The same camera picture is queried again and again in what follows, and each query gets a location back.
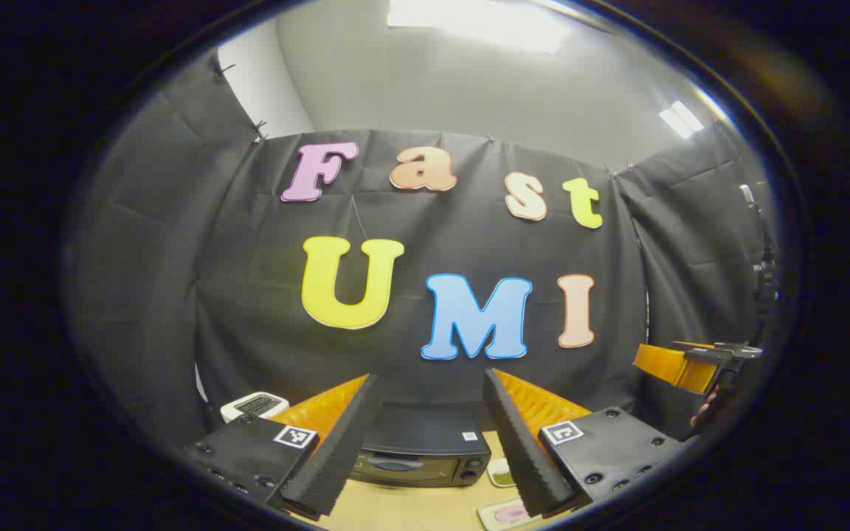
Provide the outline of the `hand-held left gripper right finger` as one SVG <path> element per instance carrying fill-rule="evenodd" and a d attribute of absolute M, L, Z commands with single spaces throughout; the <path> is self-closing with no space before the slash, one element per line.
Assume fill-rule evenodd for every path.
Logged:
<path fill-rule="evenodd" d="M 530 516 L 603 503 L 685 446 L 621 408 L 590 412 L 498 369 L 483 376 L 483 400 Z"/>

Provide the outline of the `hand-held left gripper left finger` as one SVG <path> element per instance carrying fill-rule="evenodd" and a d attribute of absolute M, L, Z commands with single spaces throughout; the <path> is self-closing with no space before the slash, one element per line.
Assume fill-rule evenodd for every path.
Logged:
<path fill-rule="evenodd" d="M 328 516 L 380 410 L 377 376 L 365 374 L 273 419 L 241 414 L 186 445 L 190 463 L 260 510 Z"/>

